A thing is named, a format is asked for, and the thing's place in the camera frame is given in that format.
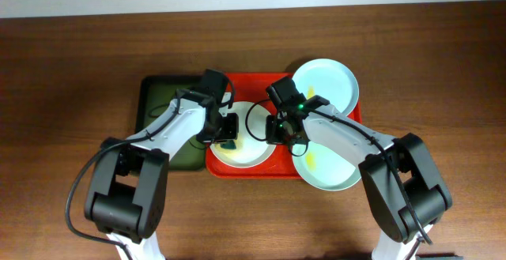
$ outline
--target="red placemat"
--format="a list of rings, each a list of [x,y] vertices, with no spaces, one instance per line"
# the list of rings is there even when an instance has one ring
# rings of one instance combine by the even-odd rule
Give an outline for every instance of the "red placemat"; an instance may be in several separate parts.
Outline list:
[[[227,73],[228,78],[236,88],[235,101],[258,102],[268,99],[266,88],[273,82],[292,73]],[[271,102],[262,104],[271,114],[276,113],[276,108]],[[360,102],[351,114],[348,115],[357,122],[362,122]],[[300,179],[292,162],[292,155],[286,146],[277,145],[270,157],[261,164],[252,168],[233,168],[219,161],[207,149],[206,167],[211,174],[221,178],[242,179]]]

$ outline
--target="table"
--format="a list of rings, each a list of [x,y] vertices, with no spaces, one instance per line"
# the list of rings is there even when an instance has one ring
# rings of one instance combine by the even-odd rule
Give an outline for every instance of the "table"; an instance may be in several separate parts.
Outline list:
[[[506,258],[506,2],[342,6],[0,20],[0,258],[117,259],[63,209],[102,140],[133,133],[152,74],[293,72],[347,65],[363,122],[421,136],[454,199],[422,254]],[[89,174],[72,207],[83,217]],[[361,182],[168,177],[157,230],[172,258],[301,259],[370,253],[380,229]]]

